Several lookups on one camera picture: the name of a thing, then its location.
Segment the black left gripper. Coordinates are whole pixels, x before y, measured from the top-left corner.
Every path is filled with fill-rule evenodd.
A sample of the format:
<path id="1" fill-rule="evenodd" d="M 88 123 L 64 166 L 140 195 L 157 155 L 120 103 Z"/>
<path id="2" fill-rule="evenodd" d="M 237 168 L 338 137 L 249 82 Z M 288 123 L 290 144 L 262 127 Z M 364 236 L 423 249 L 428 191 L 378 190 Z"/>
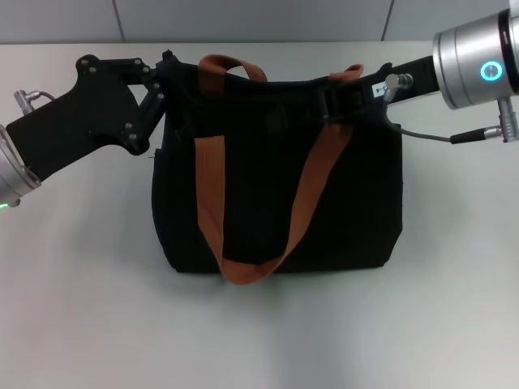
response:
<path id="1" fill-rule="evenodd" d="M 162 77 L 177 62 L 170 49 L 155 66 L 142 58 L 83 56 L 75 64 L 78 77 L 74 87 L 8 124 L 7 133 L 25 165 L 40 179 L 104 146 L 142 155 L 165 114 L 163 88 L 151 79 Z M 132 85 L 146 87 L 141 102 L 130 90 Z"/>

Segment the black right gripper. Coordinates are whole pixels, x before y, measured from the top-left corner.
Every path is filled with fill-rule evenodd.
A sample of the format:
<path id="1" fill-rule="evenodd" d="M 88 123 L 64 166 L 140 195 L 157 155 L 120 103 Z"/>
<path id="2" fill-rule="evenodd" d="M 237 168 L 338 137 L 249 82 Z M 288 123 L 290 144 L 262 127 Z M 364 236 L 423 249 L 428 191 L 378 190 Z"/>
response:
<path id="1" fill-rule="evenodd" d="M 390 75 L 398 78 L 397 88 L 386 101 L 385 80 Z M 371 75 L 329 80 L 321 89 L 321 115 L 325 122 L 385 122 L 390 104 L 438 91 L 431 56 L 400 66 L 388 62 Z"/>

